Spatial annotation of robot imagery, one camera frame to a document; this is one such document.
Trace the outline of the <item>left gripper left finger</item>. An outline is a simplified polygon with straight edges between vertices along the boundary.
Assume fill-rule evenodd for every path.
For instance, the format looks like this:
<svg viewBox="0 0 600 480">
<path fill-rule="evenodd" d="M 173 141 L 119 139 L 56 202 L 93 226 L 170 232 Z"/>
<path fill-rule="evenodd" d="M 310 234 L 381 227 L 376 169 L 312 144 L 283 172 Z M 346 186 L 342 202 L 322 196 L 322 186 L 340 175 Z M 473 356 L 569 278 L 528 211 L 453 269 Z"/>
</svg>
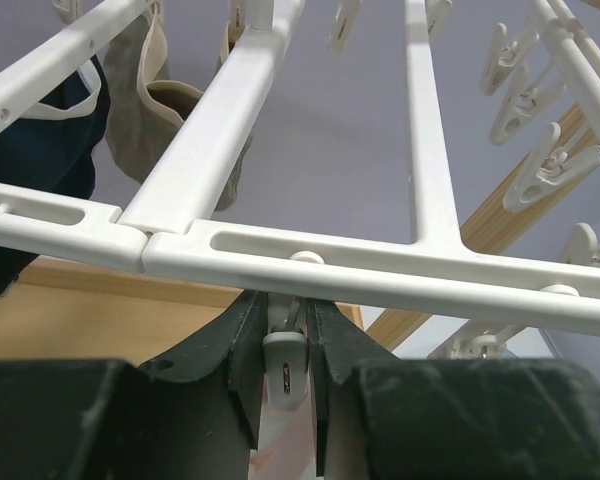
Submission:
<svg viewBox="0 0 600 480">
<path fill-rule="evenodd" d="M 217 317 L 39 291 L 0 303 L 0 479 L 244 479 L 264 294 Z"/>
</svg>

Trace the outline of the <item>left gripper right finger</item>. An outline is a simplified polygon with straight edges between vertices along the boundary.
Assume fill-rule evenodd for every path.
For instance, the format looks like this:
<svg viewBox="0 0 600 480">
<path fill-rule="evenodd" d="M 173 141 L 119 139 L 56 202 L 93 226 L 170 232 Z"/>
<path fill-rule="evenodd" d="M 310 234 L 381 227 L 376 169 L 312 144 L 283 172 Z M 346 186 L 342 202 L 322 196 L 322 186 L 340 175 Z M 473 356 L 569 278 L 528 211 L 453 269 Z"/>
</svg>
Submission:
<svg viewBox="0 0 600 480">
<path fill-rule="evenodd" d="M 555 359 L 402 360 L 305 304 L 325 479 L 600 479 L 600 385 Z"/>
</svg>

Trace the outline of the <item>light pink underwear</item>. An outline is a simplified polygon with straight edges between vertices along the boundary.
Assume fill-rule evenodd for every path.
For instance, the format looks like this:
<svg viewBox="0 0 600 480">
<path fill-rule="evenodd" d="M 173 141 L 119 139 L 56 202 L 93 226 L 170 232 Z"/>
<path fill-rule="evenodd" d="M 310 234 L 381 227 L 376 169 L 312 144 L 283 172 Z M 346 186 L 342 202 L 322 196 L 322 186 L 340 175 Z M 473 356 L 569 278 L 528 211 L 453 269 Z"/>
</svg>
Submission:
<svg viewBox="0 0 600 480">
<path fill-rule="evenodd" d="M 264 389 L 258 449 L 250 451 L 248 479 L 324 479 L 317 474 L 312 388 L 295 411 L 273 409 Z"/>
</svg>

